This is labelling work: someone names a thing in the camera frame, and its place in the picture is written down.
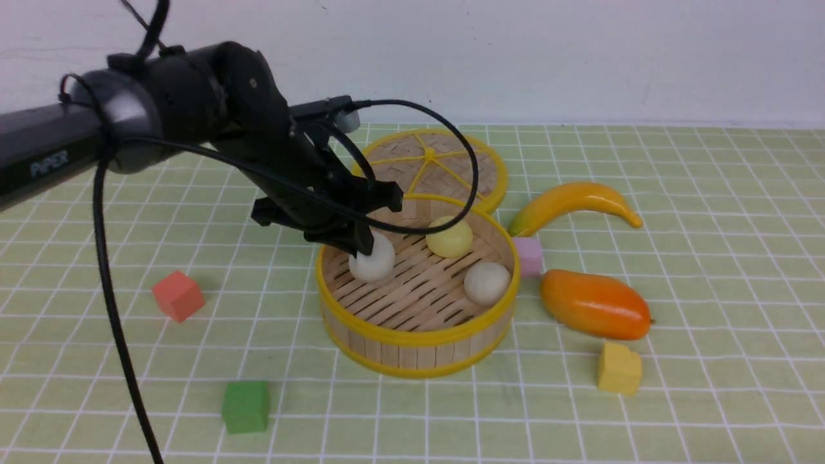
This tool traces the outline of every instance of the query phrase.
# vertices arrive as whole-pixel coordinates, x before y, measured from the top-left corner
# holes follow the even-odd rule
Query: white wall
[[[148,19],[154,0],[134,5]],[[117,0],[2,0],[0,111],[52,102],[62,73],[142,36]],[[403,97],[462,122],[825,125],[825,0],[172,0],[163,39],[258,48],[291,102]]]

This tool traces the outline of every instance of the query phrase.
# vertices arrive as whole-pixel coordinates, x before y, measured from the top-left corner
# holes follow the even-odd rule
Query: tabletop
[[[638,393],[596,388],[603,340],[557,324],[535,279],[475,366],[428,381],[361,367],[324,331],[318,248],[249,219],[259,192],[242,174],[182,154],[106,184],[117,300],[167,464],[822,462],[825,130],[461,130],[507,166],[493,214],[505,226],[579,180],[642,216],[635,230],[575,212],[536,235],[545,268],[619,278],[649,303],[656,324],[627,343],[643,360]],[[101,298],[91,179],[0,215],[0,464],[150,463]],[[182,324],[151,293],[176,270],[206,298]],[[224,430],[239,379],[271,389],[265,433]]]

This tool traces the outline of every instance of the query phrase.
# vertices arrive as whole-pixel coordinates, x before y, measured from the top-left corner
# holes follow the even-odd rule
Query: white bun
[[[393,243],[382,234],[373,232],[372,235],[375,241],[370,256],[361,253],[350,255],[350,272],[362,282],[379,281],[387,277],[395,266]]]
[[[464,275],[464,293],[475,304],[495,305],[510,286],[510,272],[498,263],[475,263]]]

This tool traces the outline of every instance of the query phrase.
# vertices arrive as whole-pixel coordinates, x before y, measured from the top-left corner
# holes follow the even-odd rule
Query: yellow rim
[[[452,135],[455,136],[452,132],[446,129],[415,129],[415,130],[405,130],[403,132],[398,132],[397,134],[390,134],[382,137],[375,142],[371,143],[364,149],[364,157],[369,160],[370,154],[378,148],[380,145],[389,142],[391,140],[400,139],[401,137],[407,137],[409,135],[415,135],[418,141],[424,144],[424,141],[421,139],[421,134],[444,134],[444,135]],[[498,152],[494,150],[489,145],[485,144],[483,141],[476,139],[475,137],[471,137],[469,135],[464,135],[468,142],[471,144],[477,145],[482,148],[482,151],[493,160],[493,163],[496,165],[496,186],[493,188],[493,191],[490,192],[489,195],[477,195],[475,201],[473,201],[473,206],[478,206],[481,211],[485,213],[491,214],[493,213],[504,201],[504,196],[507,194],[507,166],[504,164],[502,158],[498,155]],[[423,156],[412,156],[412,157],[405,157],[403,159],[390,159],[390,160],[381,160],[381,163],[387,163],[391,161],[410,161],[414,159],[424,159]],[[424,168],[426,167],[426,163],[422,164],[421,168],[416,175],[416,180],[421,177],[421,174],[424,172]],[[462,185],[467,187],[467,182],[456,176],[452,173],[449,169],[447,170],[451,176],[453,176],[456,181],[460,182]],[[361,167],[358,164],[352,168],[352,173],[356,176],[362,176],[363,172],[361,171]]]
[[[410,194],[407,196],[407,199],[435,200],[443,201],[445,203],[452,203],[457,206],[464,205],[464,203],[462,203],[461,201],[457,201],[453,198],[447,198],[444,196],[437,195]],[[513,257],[515,257],[515,259],[513,260],[513,274],[512,279],[510,281],[510,286],[507,288],[507,291],[504,293],[502,299],[499,300],[498,303],[493,305],[493,307],[491,307],[489,310],[487,310],[487,312],[480,315],[479,317],[471,320],[466,324],[458,325],[456,327],[450,327],[449,329],[416,333],[400,332],[397,330],[385,329],[384,327],[372,325],[364,320],[361,320],[355,317],[354,315],[350,314],[349,311],[347,311],[343,306],[341,306],[340,303],[338,303],[338,301],[332,296],[332,293],[329,291],[329,288],[327,287],[327,283],[323,279],[323,256],[324,253],[326,253],[328,250],[326,246],[321,247],[320,253],[318,253],[318,257],[315,261],[315,278],[318,281],[318,291],[321,294],[323,302],[327,304],[332,314],[338,320],[340,320],[348,329],[351,329],[357,332],[358,334],[367,337],[370,340],[374,340],[381,343],[389,343],[398,346],[421,347],[441,345],[444,343],[451,343],[466,339],[473,334],[477,334],[478,332],[485,330],[491,324],[495,323],[502,316],[504,316],[504,314],[507,313],[507,309],[516,300],[519,281],[521,279],[521,264],[519,263],[516,245],[513,243],[512,238],[507,233],[507,231],[487,213],[477,208],[473,208],[472,213],[481,216],[487,222],[493,225],[493,227],[495,227],[496,230],[498,230],[498,232],[507,241],[507,245],[510,247],[510,253],[512,253]]]
[[[329,338],[335,343],[335,346],[341,350],[342,353],[346,354],[348,358],[351,360],[361,364],[363,367],[370,369],[372,371],[385,374],[388,376],[393,377],[402,377],[407,379],[423,379],[423,378],[433,378],[433,377],[442,377],[442,376],[449,376],[450,374],[455,374],[456,372],[463,371],[467,367],[473,366],[476,362],[481,361],[482,359],[489,356],[498,345],[502,343],[504,338],[507,336],[507,332],[510,331],[510,325],[512,323],[512,317],[510,320],[507,321],[507,325],[504,327],[504,330],[489,346],[487,346],[481,353],[478,353],[472,357],[468,357],[464,361],[456,362],[455,364],[450,364],[449,366],[442,366],[442,367],[435,367],[433,369],[403,369],[401,367],[390,367],[385,366],[384,364],[380,364],[378,362],[372,361],[367,359],[366,357],[361,356],[360,354],[352,351],[352,349],[346,346],[335,334],[332,332],[332,329],[329,327],[329,322],[325,315],[322,315],[323,319],[323,326],[327,330],[327,334]]]

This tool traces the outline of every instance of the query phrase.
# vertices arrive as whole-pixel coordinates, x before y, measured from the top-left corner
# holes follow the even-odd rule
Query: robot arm
[[[331,136],[358,128],[357,113],[342,110],[351,99],[289,107],[263,56],[240,44],[192,51],[172,47],[138,67],[110,59],[108,69],[85,73],[80,82],[89,89],[75,84],[64,102],[0,115],[0,211],[96,165],[104,139],[93,102],[118,140],[208,143],[224,156],[360,213],[383,207],[400,211],[403,193],[395,182],[354,176],[329,146]],[[138,173],[177,153],[158,144],[123,144],[110,170]],[[283,225],[303,231],[308,242],[371,254],[366,224],[278,182],[242,172],[265,195],[252,208],[258,224]]]

